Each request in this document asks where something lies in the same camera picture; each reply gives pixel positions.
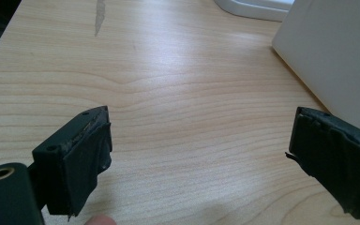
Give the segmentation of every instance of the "white object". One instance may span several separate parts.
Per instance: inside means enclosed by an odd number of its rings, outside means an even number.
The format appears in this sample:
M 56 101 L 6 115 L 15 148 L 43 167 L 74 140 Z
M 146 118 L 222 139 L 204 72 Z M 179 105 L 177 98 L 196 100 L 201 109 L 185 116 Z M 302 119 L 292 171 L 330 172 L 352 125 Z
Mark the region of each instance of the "white object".
M 360 1 L 296 0 L 273 47 L 332 114 L 360 128 Z
M 293 0 L 215 0 L 225 11 L 237 16 L 281 22 Z

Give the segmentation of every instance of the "white box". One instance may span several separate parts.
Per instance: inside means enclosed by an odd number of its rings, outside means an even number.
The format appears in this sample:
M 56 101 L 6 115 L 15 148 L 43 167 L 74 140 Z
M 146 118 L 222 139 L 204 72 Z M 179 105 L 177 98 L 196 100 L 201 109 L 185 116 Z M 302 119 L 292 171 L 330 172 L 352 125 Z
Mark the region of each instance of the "white box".
M 332 114 L 360 128 L 360 1 L 294 1 L 273 47 Z

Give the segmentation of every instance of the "finger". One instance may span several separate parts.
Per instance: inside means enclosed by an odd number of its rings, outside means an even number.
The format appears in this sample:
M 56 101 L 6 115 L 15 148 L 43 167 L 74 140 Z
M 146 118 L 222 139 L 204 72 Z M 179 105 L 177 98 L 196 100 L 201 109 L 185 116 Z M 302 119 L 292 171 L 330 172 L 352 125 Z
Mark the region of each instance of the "finger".
M 116 222 L 105 215 L 91 217 L 84 225 L 116 225 Z

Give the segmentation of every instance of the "wood grain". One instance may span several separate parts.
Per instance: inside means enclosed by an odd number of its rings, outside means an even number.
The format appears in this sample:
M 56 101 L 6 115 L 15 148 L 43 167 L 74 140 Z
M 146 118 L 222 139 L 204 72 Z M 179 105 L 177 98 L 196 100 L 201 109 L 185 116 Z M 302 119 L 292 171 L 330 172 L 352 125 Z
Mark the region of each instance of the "wood grain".
M 69 224 L 360 224 L 284 157 L 296 107 L 323 106 L 271 49 L 280 23 L 104 3 L 95 37 L 97 0 L 22 0 L 0 41 L 0 164 L 109 106 L 112 166 Z

